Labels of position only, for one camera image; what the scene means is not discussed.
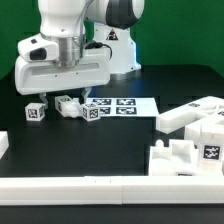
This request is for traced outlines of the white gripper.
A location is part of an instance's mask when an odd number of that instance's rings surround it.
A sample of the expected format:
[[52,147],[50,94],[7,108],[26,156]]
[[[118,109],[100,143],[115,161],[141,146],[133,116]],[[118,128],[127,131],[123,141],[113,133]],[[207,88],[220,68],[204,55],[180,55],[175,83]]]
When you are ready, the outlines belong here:
[[57,65],[63,46],[63,43],[46,40],[40,34],[18,43],[16,89],[22,95],[40,93],[45,109],[48,109],[46,92],[84,88],[81,103],[85,104],[90,87],[105,85],[110,80],[109,48],[85,49],[81,59],[70,59],[70,65]]

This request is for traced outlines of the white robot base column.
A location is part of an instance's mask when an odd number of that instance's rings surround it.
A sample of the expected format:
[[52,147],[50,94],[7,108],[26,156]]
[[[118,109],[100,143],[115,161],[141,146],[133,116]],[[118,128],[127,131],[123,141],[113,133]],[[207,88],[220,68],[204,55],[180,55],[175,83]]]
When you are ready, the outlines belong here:
[[118,29],[94,24],[93,40],[111,47],[112,58],[109,61],[112,80],[125,80],[136,76],[141,65],[136,60],[136,43],[130,35],[130,29]]

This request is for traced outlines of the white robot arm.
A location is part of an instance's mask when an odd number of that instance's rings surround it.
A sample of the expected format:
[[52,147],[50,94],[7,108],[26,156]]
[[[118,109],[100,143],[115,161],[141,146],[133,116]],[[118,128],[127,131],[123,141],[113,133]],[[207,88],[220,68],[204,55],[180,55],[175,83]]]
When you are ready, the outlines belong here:
[[86,20],[114,28],[134,25],[145,0],[38,0],[40,33],[20,41],[15,86],[22,95],[79,89],[86,97],[93,86],[110,80],[106,47],[89,49]]

